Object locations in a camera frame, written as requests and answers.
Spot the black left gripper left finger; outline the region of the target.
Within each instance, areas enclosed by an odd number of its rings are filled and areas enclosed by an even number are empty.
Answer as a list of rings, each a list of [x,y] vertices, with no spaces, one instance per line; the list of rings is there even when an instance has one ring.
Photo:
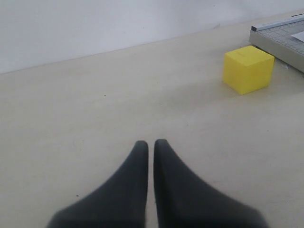
[[[137,141],[119,169],[85,198],[58,211],[49,228],[143,228],[149,148]]]

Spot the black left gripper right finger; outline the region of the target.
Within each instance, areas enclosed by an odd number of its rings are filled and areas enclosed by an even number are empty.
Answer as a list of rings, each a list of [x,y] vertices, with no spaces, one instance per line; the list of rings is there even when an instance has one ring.
[[[262,214],[197,176],[165,139],[154,144],[154,195],[161,228],[267,228]]]

